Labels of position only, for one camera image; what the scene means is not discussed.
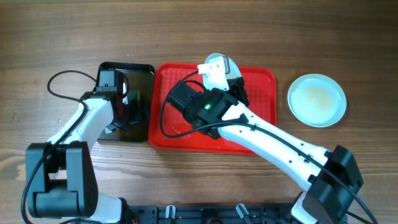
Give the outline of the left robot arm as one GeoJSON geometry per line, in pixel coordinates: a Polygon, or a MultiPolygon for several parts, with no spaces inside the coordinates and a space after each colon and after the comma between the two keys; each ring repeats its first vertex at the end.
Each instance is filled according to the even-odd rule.
{"type": "Polygon", "coordinates": [[[132,125],[129,81],[119,70],[102,70],[96,85],[77,100],[78,110],[56,135],[25,152],[26,184],[21,216],[63,223],[137,223],[126,200],[98,191],[90,151],[102,132],[132,125]]]}

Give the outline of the green yellow sponge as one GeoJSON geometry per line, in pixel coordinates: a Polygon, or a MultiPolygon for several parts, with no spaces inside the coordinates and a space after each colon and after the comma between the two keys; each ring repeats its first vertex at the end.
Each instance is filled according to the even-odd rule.
{"type": "Polygon", "coordinates": [[[129,90],[128,93],[128,101],[139,101],[141,99],[141,95],[139,90],[129,90]]]}

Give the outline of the white plate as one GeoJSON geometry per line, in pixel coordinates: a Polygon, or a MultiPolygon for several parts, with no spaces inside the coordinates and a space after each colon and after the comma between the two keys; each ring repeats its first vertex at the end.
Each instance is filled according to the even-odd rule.
{"type": "Polygon", "coordinates": [[[315,128],[335,125],[347,109],[342,87],[318,73],[306,74],[293,81],[287,93],[287,103],[299,121],[315,128]]]}
{"type": "Polygon", "coordinates": [[[220,56],[226,57],[228,59],[229,73],[226,74],[226,80],[229,82],[230,80],[241,78],[242,75],[241,75],[241,72],[240,72],[238,66],[235,64],[235,62],[231,58],[229,58],[226,55],[223,55],[220,53],[212,53],[206,58],[205,63],[211,63],[214,60],[214,58],[217,58],[220,56]]]}

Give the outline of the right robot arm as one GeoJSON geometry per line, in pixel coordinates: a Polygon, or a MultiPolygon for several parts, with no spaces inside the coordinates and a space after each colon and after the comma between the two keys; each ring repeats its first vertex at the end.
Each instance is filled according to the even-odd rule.
{"type": "Polygon", "coordinates": [[[239,144],[284,171],[303,190],[291,210],[297,221],[342,223],[363,186],[351,151],[340,145],[329,151],[301,141],[255,115],[229,91],[196,91],[189,83],[178,81],[165,102],[193,132],[239,144]]]}

